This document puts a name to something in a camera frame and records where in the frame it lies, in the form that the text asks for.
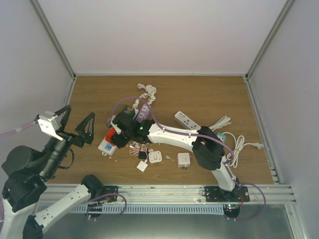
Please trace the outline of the red cube socket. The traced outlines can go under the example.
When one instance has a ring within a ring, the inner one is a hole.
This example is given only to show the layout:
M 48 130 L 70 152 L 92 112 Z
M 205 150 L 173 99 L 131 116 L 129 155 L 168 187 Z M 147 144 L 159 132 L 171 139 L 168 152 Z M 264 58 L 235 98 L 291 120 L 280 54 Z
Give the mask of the red cube socket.
M 113 137 L 116 133 L 117 133 L 117 132 L 116 132 L 116 130 L 115 130 L 113 127 L 110 128 L 110 130 L 107 132 L 107 134 L 106 134 L 106 136 L 105 136 L 105 140 L 106 140 L 108 143 L 114 145 L 114 143 L 112 143 L 112 137 Z

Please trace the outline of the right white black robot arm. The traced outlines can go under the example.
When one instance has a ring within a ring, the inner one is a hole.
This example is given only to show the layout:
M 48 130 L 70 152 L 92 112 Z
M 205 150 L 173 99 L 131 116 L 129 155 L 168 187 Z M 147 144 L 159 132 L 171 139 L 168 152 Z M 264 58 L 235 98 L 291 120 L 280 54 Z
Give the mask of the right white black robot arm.
M 111 143 L 122 148 L 129 141 L 140 144 L 160 143 L 180 147 L 192 152 L 198 165 L 211 171 L 217 180 L 221 197 L 231 202 L 238 197 L 239 182 L 228 166 L 223 143 L 208 127 L 179 129 L 159 124 L 154 119 L 138 122 L 127 113 L 120 112 L 109 120 L 115 129 Z

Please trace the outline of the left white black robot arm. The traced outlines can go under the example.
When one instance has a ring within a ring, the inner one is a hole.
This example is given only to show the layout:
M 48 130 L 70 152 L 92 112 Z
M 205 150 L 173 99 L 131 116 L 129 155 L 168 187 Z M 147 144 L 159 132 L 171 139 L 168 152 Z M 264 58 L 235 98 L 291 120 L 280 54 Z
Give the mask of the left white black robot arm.
M 41 213 L 34 213 L 40 196 L 47 189 L 45 183 L 55 177 L 58 169 L 66 169 L 61 162 L 72 152 L 71 147 L 82 148 L 93 142 L 95 113 L 89 113 L 75 128 L 75 133 L 68 133 L 64 129 L 70 113 L 71 106 L 66 105 L 54 113 L 45 111 L 37 115 L 31 124 L 38 124 L 50 137 L 44 149 L 37 151 L 25 145 L 17 146 L 2 164 L 8 176 L 0 202 L 2 239 L 41 239 L 72 208 L 101 199 L 103 183 L 91 174 L 58 202 Z

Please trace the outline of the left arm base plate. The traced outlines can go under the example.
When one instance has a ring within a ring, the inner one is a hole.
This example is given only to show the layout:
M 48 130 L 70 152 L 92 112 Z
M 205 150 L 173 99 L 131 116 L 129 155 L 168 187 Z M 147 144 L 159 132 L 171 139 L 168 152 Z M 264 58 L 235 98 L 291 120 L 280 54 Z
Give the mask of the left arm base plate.
M 118 193 L 118 186 L 103 186 L 101 195 L 108 194 L 108 196 L 98 199 L 98 201 L 90 202 L 87 206 L 87 216 L 91 218 L 98 218 L 102 215 L 104 206 L 108 203 L 116 202 Z

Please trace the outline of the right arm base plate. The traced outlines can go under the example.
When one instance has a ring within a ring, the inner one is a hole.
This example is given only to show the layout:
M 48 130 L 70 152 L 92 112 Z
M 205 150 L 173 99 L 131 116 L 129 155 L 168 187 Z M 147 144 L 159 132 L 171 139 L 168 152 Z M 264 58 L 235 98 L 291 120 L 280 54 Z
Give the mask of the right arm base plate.
M 241 188 L 235 186 L 231 192 L 222 190 L 218 186 L 205 186 L 201 194 L 206 202 L 222 203 L 224 215 L 230 219 L 237 219 L 243 203 L 250 202 L 246 186 Z

